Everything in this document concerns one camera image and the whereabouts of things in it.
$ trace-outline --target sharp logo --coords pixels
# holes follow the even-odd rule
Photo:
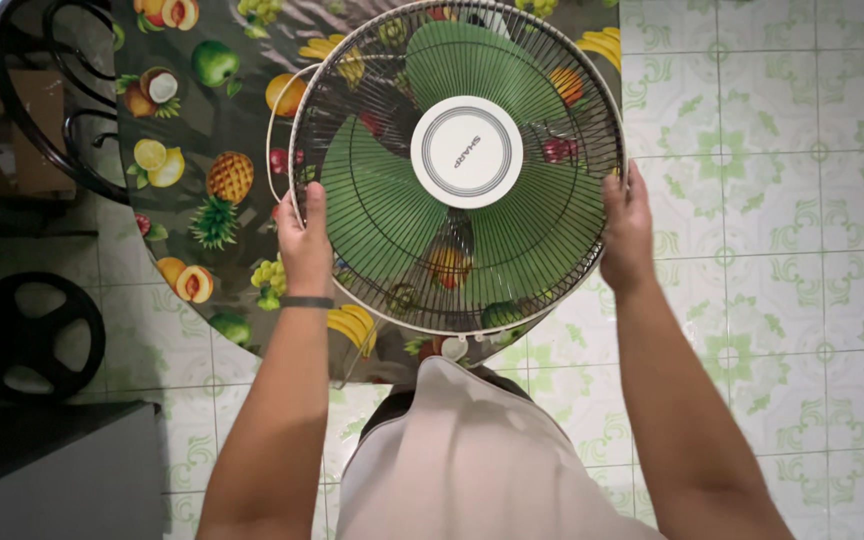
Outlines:
[[[465,151],[462,152],[459,155],[459,158],[455,160],[455,168],[456,169],[462,165],[462,162],[464,162],[466,160],[466,158],[469,156],[469,153],[473,151],[473,148],[475,148],[475,145],[478,144],[479,141],[482,141],[482,139],[479,138],[479,135],[475,135],[475,138],[472,140],[471,144],[466,146]]]

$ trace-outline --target round table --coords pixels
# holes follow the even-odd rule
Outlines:
[[[119,141],[130,204],[156,267],[183,300],[240,347],[261,356],[279,318],[276,201],[291,119],[304,86],[283,97],[271,137],[267,91],[316,64],[343,36],[402,0],[135,0],[113,2]],[[589,51],[616,100],[618,47],[602,51],[595,35],[618,28],[612,0],[560,0],[557,6],[510,2],[543,16]],[[354,70],[347,78],[354,84]],[[161,143],[143,141],[151,140]],[[356,305],[337,291],[337,308]],[[482,340],[469,339],[462,365],[474,366],[521,338],[540,320]],[[367,357],[338,330],[328,333],[334,381],[407,383],[443,338],[374,319]]]

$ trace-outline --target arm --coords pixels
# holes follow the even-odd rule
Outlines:
[[[294,296],[331,296],[326,196],[309,184],[308,228],[289,195],[277,217],[286,286]],[[198,538],[304,538],[312,531],[329,412],[327,311],[282,310],[205,491]]]
[[[656,281],[645,181],[606,178],[607,252],[622,390],[642,474],[669,540],[791,540],[759,464]]]

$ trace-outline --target fan hub cap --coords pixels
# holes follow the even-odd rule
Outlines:
[[[412,134],[415,176],[438,201],[459,209],[490,205],[522,171],[522,136],[501,106],[457,96],[432,105]]]

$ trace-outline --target electric fan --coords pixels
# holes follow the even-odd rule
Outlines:
[[[624,143],[601,76],[558,30],[494,2],[416,2],[310,68],[290,187],[302,215],[305,186],[325,187],[334,277],[362,306],[481,336],[592,272]]]

